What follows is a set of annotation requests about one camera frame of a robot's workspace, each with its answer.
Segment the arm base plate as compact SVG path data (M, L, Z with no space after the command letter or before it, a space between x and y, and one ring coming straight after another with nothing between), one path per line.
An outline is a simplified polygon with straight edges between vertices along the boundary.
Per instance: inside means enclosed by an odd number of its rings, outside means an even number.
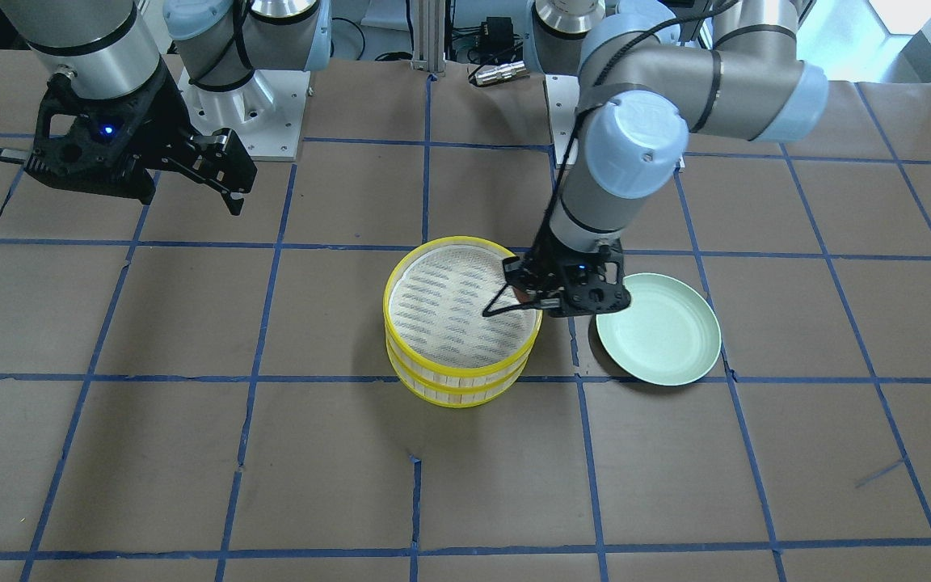
M254 161L296 161L311 73L258 70L247 84L228 92L193 87L188 79L182 70L178 88L199 132L232 129Z
M572 168L576 159L576 150L566 156L569 136L575 119L575 109L579 103L579 79L574 76L546 76L546 102L548 106L548 124L553 137L555 166Z

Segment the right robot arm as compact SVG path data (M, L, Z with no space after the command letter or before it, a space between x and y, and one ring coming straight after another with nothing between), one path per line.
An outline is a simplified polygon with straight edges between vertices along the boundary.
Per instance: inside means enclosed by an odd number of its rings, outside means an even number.
M166 1L182 90L133 1L2 1L49 76L28 150L0 147L45 187L137 200L183 175L239 215L256 165L242 136L281 123L266 71L325 69L329 1Z

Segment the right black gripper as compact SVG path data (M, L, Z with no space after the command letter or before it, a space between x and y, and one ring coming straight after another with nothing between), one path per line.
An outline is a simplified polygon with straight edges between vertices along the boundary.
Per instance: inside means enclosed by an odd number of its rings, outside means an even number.
M0 162L22 165L50 188L118 196L148 204L152 170L170 171L221 195L240 215L256 165L235 130L200 135L163 61L129 95L85 99L77 74L57 67L47 82L31 152L0 147Z

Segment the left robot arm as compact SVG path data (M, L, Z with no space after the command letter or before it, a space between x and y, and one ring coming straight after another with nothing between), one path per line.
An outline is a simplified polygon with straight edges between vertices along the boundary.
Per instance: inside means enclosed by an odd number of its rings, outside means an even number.
M484 316L551 317L630 306L621 233L676 173L693 135L788 143L828 101L819 66L798 58L803 1L531 1L524 62L572 74L579 100L565 162L527 254L503 261L515 302Z

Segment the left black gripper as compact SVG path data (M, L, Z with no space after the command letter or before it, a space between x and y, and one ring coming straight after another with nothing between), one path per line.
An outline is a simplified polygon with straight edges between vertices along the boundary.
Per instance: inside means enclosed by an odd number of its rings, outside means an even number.
M525 309L555 318L613 314L628 309L625 256L618 242L580 253L559 242L543 242L527 255L503 259L503 279L527 299Z

